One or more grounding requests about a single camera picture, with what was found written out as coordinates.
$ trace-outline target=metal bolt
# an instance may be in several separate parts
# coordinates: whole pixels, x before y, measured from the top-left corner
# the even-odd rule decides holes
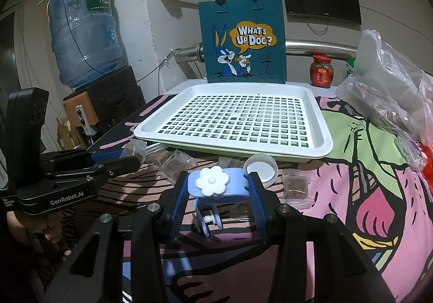
[[[151,203],[147,206],[147,209],[151,212],[156,212],[161,208],[161,206],[158,203]]]
[[[331,224],[335,224],[338,221],[338,217],[334,214],[326,214],[325,220],[330,222]]]
[[[280,212],[282,212],[282,213],[287,213],[287,212],[289,212],[290,211],[290,205],[288,205],[288,204],[280,204],[279,206],[278,206],[278,210],[280,211]]]
[[[106,223],[111,221],[112,218],[113,217],[111,216],[111,214],[102,214],[99,219],[101,220],[101,222]]]

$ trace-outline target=jar with red lid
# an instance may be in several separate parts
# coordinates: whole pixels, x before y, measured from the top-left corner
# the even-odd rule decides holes
[[[321,88],[331,87],[334,78],[331,58],[325,55],[313,55],[313,59],[314,61],[310,66],[311,84]]]

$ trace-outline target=metal pipe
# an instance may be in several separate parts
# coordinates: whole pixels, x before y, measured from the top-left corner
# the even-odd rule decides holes
[[[307,41],[303,39],[286,40],[286,55],[311,57],[315,54],[329,56],[331,59],[347,61],[356,56],[356,47],[345,44]],[[182,62],[198,61],[204,62],[203,43],[194,47],[179,49],[175,52],[175,59],[178,64]]]

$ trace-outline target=speech bubble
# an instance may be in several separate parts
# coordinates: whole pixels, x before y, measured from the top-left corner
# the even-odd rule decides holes
[[[254,22],[241,21],[230,31],[230,37],[234,46],[240,48],[239,54],[245,53],[248,48],[262,49],[272,47],[277,43],[277,37],[272,33],[269,25]]]

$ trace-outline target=teal tote bag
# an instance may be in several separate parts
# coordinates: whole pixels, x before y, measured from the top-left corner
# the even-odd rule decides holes
[[[198,8],[209,83],[285,83],[281,0],[215,0]]]

